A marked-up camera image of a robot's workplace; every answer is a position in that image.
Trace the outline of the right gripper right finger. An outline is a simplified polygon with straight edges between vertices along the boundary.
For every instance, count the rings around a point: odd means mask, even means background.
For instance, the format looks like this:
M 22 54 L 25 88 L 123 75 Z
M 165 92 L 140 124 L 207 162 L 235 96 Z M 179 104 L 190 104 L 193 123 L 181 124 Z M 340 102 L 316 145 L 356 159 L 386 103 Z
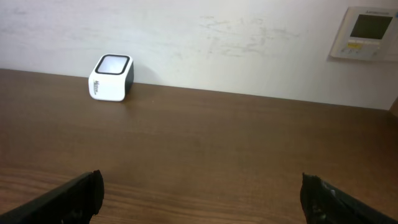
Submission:
M 302 174 L 300 203 L 308 224 L 397 224 L 316 175 Z

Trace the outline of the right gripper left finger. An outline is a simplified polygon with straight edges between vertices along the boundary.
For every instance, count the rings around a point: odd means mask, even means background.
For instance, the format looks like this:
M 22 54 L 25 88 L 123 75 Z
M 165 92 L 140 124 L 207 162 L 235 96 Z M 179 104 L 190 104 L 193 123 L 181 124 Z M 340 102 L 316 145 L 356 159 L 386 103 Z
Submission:
M 1 223 L 89 223 L 103 199 L 103 176 L 94 170 L 3 213 Z

